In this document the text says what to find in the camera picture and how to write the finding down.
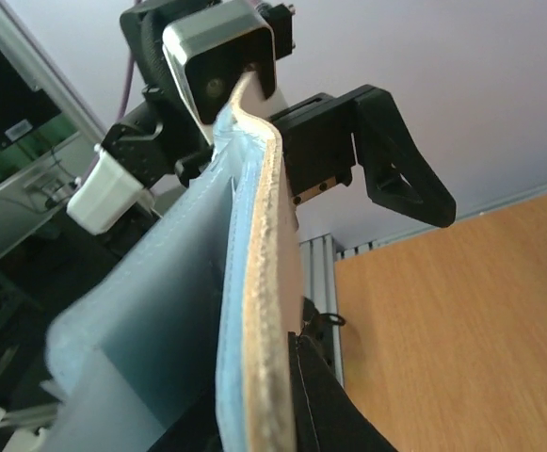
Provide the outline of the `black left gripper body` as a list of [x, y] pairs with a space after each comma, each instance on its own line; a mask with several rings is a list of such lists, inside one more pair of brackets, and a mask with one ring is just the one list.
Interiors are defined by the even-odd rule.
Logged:
[[352, 137], [357, 133], [357, 101], [372, 92], [363, 85], [340, 96], [319, 93], [288, 106], [280, 91], [265, 97], [259, 84], [250, 84], [237, 94], [227, 90], [208, 98], [212, 115], [200, 118], [197, 103], [173, 93], [173, 124], [177, 128], [175, 171], [183, 184], [223, 161], [236, 182], [245, 166], [258, 169], [264, 162], [262, 132], [249, 132], [233, 124], [228, 104], [236, 99], [243, 111], [276, 127], [281, 134], [283, 162], [290, 195], [298, 202], [311, 198], [309, 192], [325, 186], [351, 184], [351, 169], [357, 163]]

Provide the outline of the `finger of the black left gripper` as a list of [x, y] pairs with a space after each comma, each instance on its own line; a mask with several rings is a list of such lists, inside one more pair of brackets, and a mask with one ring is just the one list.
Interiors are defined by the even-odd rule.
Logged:
[[453, 224], [456, 201], [419, 152], [390, 92], [365, 86], [354, 106], [356, 156], [368, 198], [428, 225]]

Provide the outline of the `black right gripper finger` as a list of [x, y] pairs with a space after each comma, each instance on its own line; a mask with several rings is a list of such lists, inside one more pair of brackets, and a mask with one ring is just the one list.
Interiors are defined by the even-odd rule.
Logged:
[[394, 451], [362, 415], [310, 337], [288, 334], [298, 451]]

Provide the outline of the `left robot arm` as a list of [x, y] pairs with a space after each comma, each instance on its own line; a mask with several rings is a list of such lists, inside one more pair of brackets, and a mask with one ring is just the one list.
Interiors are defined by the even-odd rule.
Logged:
[[290, 196], [302, 204], [349, 185], [361, 166], [375, 204], [436, 227], [457, 205], [417, 149], [392, 95], [364, 85], [286, 106], [276, 64], [294, 49], [293, 10], [265, 1], [145, 1], [124, 11], [121, 30], [144, 78], [144, 101], [115, 122], [67, 212], [100, 235], [135, 207], [153, 207], [165, 175], [188, 185], [213, 155], [212, 127], [246, 72], [249, 110], [282, 134]]

